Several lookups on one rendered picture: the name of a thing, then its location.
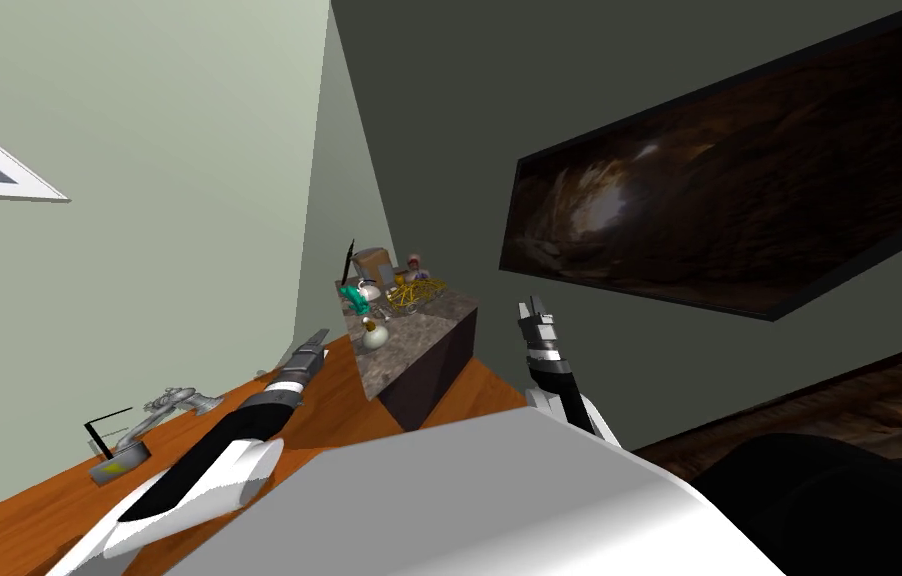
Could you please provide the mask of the black thin bent bar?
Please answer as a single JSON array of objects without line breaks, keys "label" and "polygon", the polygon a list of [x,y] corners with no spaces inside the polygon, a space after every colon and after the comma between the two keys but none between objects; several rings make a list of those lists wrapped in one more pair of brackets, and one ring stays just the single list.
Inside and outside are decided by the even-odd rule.
[{"label": "black thin bent bar", "polygon": [[87,435],[89,435],[89,443],[94,449],[94,453],[96,455],[102,456],[104,460],[109,460],[113,457],[113,450],[105,443],[103,437],[99,434],[99,431],[96,429],[95,424],[101,421],[104,421],[109,418],[113,418],[119,414],[125,413],[127,411],[132,410],[132,407],[127,407],[121,410],[114,411],[110,414],[106,414],[91,420],[87,420],[83,423],[83,428],[85,429]]}]

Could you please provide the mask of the large dark brown painting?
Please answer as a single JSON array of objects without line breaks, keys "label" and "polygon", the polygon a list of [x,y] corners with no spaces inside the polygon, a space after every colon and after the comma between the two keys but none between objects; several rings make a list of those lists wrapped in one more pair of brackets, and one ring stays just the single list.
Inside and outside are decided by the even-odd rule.
[{"label": "large dark brown painting", "polygon": [[775,321],[902,251],[902,10],[519,160],[499,268]]}]

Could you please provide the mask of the dark cabinet with marble top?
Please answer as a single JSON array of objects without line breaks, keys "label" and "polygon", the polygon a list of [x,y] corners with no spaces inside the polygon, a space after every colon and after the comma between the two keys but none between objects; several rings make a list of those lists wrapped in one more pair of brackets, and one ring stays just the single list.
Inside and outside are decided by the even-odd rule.
[{"label": "dark cabinet with marble top", "polygon": [[350,247],[336,289],[366,398],[403,430],[420,428],[473,359],[477,300],[449,289],[419,256],[395,268],[379,247]]}]

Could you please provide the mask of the orange wooden table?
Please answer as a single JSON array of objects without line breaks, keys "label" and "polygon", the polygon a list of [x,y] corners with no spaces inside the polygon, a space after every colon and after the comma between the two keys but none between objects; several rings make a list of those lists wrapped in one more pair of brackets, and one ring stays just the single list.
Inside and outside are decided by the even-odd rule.
[{"label": "orange wooden table", "polygon": [[[285,440],[272,489],[323,450],[402,434],[403,429],[378,399],[367,400],[349,336],[327,345],[322,372],[306,389],[301,406],[280,437]],[[130,474],[97,487],[87,464],[63,472],[0,502],[0,576],[45,576],[117,502],[175,461],[217,423],[224,409],[237,407],[261,390],[267,376],[232,390],[222,405],[204,416],[179,416],[147,436],[152,458]],[[436,404],[425,426],[505,411],[525,405],[523,396],[478,359],[471,359]],[[218,533],[239,512],[161,540],[142,551],[125,576],[161,576],[198,545]]]}]

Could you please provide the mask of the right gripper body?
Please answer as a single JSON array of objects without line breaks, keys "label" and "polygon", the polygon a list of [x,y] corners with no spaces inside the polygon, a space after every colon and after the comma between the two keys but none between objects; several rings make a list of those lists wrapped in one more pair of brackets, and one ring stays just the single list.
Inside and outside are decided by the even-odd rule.
[{"label": "right gripper body", "polygon": [[551,314],[532,314],[522,318],[520,329],[529,349],[557,349],[557,334]]}]

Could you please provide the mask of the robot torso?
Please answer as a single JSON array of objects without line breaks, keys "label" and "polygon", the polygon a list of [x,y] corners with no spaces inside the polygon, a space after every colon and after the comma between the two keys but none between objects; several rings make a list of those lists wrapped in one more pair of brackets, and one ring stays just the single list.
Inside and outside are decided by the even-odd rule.
[{"label": "robot torso", "polygon": [[663,469],[523,407],[325,451],[165,576],[784,576]]}]

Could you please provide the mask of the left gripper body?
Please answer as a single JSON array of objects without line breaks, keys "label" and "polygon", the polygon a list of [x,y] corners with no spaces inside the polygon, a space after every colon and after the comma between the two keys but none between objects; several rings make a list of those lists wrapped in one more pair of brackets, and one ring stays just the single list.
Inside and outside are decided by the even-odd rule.
[{"label": "left gripper body", "polygon": [[286,381],[307,385],[319,373],[326,357],[324,341],[329,329],[320,329],[292,352],[286,363]]}]

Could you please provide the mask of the silver desk lamp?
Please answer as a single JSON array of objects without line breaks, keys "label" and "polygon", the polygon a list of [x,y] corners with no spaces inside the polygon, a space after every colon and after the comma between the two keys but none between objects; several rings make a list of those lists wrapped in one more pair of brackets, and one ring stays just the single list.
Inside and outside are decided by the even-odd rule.
[{"label": "silver desk lamp", "polygon": [[217,408],[224,401],[223,396],[209,397],[195,388],[166,388],[159,397],[143,407],[149,416],[138,425],[127,430],[113,448],[113,457],[102,459],[90,470],[91,479],[99,486],[134,470],[151,457],[151,452],[142,440],[151,429],[167,418],[173,411],[188,411],[195,415],[205,414]]}]

